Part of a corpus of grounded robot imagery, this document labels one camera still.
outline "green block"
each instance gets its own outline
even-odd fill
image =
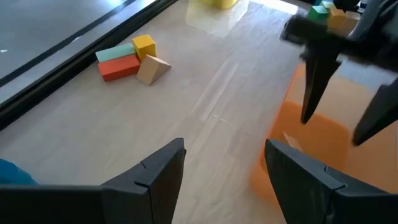
[[[330,10],[330,8],[336,7],[333,2],[329,2],[329,1],[322,1],[320,6],[323,6],[328,11]]]
[[[99,62],[106,62],[108,60],[121,58],[135,53],[136,51],[134,50],[134,47],[132,47],[132,44],[123,44],[110,49],[100,50],[99,52],[96,52],[95,55]]]
[[[313,21],[325,22],[328,19],[329,12],[323,6],[312,6],[307,18]]]

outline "triangular wooden block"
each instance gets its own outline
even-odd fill
[[[146,55],[137,73],[137,79],[145,85],[150,85],[172,66],[167,62],[150,55]]]

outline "yellow block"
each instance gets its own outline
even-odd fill
[[[156,46],[150,35],[141,35],[132,39],[132,45],[137,52],[138,59],[143,61],[145,55],[156,57]]]
[[[231,8],[238,0],[213,0],[213,5],[219,9],[229,9]]]
[[[330,8],[329,18],[328,18],[328,27],[329,29],[338,29],[341,25],[343,25],[346,20],[346,14],[341,9]]]
[[[325,7],[329,12],[331,8],[336,9],[335,4],[333,2],[328,2],[328,1],[322,1],[320,6]]]

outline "green cube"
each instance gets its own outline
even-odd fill
[[[326,22],[328,19],[329,12],[323,6],[312,6],[310,12],[307,14],[307,18],[318,21],[318,22]]]

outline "wooden block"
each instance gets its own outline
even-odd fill
[[[109,82],[138,72],[139,61],[136,55],[129,55],[98,64],[104,81]]]
[[[328,19],[328,10],[323,6],[312,6],[307,18],[313,21],[325,22]]]
[[[300,152],[304,152],[297,139],[293,138],[292,136],[289,136],[285,132],[283,132],[282,134],[284,135],[285,140],[290,147],[295,148],[295,149],[299,150]]]
[[[95,55],[99,62],[106,62],[108,60],[133,55],[135,53],[136,52],[134,51],[132,44],[123,44],[110,49],[100,50],[99,52],[96,52]]]
[[[347,36],[353,31],[356,24],[360,20],[361,15],[357,12],[346,11],[346,19],[341,27],[338,29],[338,33],[343,36]]]
[[[145,55],[156,57],[156,46],[150,35],[141,35],[132,39],[132,44],[137,52],[138,59],[142,62]]]
[[[346,14],[341,9],[331,8],[329,11],[329,29],[339,29],[346,20]]]
[[[150,85],[172,66],[167,62],[150,55],[146,55],[137,73],[137,79],[145,85]]]
[[[320,6],[323,6],[328,12],[330,12],[330,9],[336,9],[335,4],[331,1],[322,1]]]

